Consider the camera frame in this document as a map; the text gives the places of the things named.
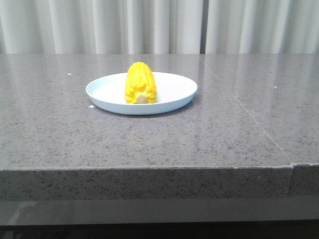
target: granite countertop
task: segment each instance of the granite countertop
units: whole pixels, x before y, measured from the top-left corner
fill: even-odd
[[[136,61],[190,104],[126,116],[91,81]],[[0,55],[0,200],[319,195],[319,55]]]

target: dark floor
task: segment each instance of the dark floor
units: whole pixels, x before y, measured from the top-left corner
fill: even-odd
[[[0,227],[0,239],[319,239],[319,220]]]

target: curtain fold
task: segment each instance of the curtain fold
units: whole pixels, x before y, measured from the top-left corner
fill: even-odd
[[[0,0],[0,53],[318,53],[319,0]]]

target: corn on the cob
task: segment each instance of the corn on the cob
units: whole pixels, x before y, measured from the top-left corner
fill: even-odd
[[[157,89],[154,75],[147,64],[136,62],[129,68],[125,84],[125,100],[130,104],[156,102]]]

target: white plate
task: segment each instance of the white plate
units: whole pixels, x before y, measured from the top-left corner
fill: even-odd
[[[157,86],[157,102],[127,104],[125,80],[127,73],[101,77],[86,87],[86,93],[98,107],[125,115],[153,115],[179,109],[188,104],[197,90],[191,79],[171,73],[153,72]]]

